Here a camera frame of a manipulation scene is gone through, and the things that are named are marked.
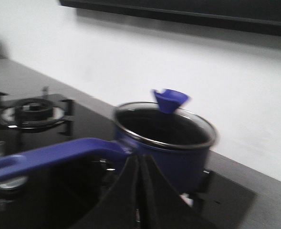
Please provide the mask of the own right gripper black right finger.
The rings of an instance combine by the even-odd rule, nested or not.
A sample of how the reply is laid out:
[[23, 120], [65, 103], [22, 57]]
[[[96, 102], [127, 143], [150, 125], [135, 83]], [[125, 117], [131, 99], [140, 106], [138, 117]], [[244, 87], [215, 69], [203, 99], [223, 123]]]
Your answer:
[[140, 157], [140, 225], [142, 229], [215, 229], [172, 187], [153, 157]]

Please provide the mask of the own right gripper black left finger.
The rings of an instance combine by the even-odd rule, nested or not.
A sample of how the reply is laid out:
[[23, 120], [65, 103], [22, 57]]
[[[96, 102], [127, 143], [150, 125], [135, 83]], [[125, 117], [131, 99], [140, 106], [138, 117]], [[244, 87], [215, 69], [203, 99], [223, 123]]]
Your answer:
[[136, 225], [136, 188], [139, 162], [130, 156], [100, 202], [73, 229], [134, 229]]

